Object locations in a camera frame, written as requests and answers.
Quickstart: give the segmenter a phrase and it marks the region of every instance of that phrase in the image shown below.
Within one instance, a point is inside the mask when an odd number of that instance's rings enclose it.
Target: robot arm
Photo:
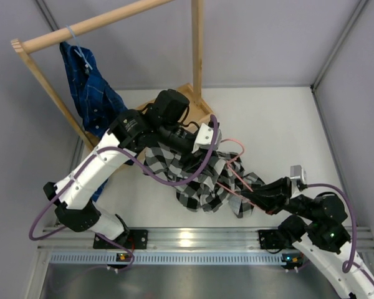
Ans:
[[[178,120],[188,109],[189,101],[175,90],[162,91],[143,111],[127,110],[110,125],[94,150],[66,178],[47,183],[44,192],[54,203],[59,221],[75,232],[92,230],[122,245],[129,230],[118,215],[110,214],[92,200],[93,193],[108,177],[130,158],[115,150],[123,149],[136,156],[146,147],[163,143],[182,155],[199,154],[207,148],[213,130],[202,124],[195,133],[186,131]]]
[[[261,247],[296,248],[323,273],[340,298],[374,299],[374,276],[357,252],[352,268],[346,271],[352,243],[342,225],[348,217],[343,202],[332,192],[319,194],[315,199],[302,194],[292,197],[294,191],[305,188],[302,168],[293,166],[290,178],[241,193],[267,214],[281,210],[292,214],[276,230],[259,231]],[[307,225],[301,217],[312,222]]]

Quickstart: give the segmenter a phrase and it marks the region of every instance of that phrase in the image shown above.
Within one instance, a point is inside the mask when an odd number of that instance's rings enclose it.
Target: gray wall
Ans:
[[[358,220],[374,233],[374,0],[317,96]]]
[[[135,0],[46,0],[61,27]],[[98,67],[116,89],[191,81],[190,0],[88,33]],[[207,87],[310,85],[357,0],[205,0]]]
[[[25,291],[36,249],[28,230],[47,202],[42,187],[66,175],[76,140],[10,44],[48,31],[32,1],[0,0],[0,299]],[[57,48],[35,57],[69,101]],[[51,211],[42,225],[53,219]]]

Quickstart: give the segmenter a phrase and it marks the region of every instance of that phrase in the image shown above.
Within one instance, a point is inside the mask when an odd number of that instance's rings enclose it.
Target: table surface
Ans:
[[[155,98],[159,90],[119,91],[128,107]],[[245,145],[242,162],[266,183],[289,175],[290,166],[301,164],[309,183],[340,187],[335,165],[309,87],[210,88],[203,98],[220,122],[223,138]],[[221,151],[239,151],[238,145],[222,144]],[[304,193],[316,196],[323,188]],[[225,204],[209,214],[191,212],[176,199],[172,187],[144,176],[137,166],[111,176],[97,204],[120,215],[129,227],[267,227],[278,226],[289,213],[268,216],[254,209],[238,219]]]

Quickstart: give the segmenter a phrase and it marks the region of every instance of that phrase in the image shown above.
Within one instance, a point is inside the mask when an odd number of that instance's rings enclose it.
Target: wooden rod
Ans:
[[[204,41],[204,1],[191,0],[193,24],[193,91],[194,102],[201,106],[202,99],[202,57]]]
[[[70,28],[76,36],[79,36],[171,1],[173,0],[139,0],[118,9],[114,9],[113,11],[108,11],[99,16],[71,25]],[[22,47],[27,54],[30,54],[71,38],[72,34],[69,30],[67,28],[62,28],[43,36],[36,37],[35,39],[27,40],[22,43]]]
[[[68,110],[65,103],[62,101],[58,93],[54,90],[54,88],[51,86],[50,82],[47,80],[47,78],[44,76],[40,68],[37,66],[33,58],[24,51],[22,48],[22,44],[19,42],[19,40],[14,39],[11,41],[12,47],[17,52],[17,54],[20,56],[22,61],[26,64],[28,69],[32,72],[33,76],[39,81],[39,83],[42,85],[44,90],[49,94],[53,102],[57,105],[59,110],[61,110],[62,114],[65,115],[65,118],[70,123],[72,128],[76,131],[76,133],[79,134],[79,136],[82,138],[84,143],[87,145],[87,147],[92,150],[94,148],[94,143],[96,141],[90,140],[89,137],[86,135],[86,132],[82,130],[82,128],[79,126],[71,112]]]

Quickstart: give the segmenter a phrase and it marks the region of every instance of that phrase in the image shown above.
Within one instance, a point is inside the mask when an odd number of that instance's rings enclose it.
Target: gray floor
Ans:
[[[51,265],[55,289],[89,268]],[[44,284],[41,299],[338,299],[328,281],[313,266],[296,273],[280,267],[253,266],[134,266],[116,275],[97,268],[73,281],[63,292]]]

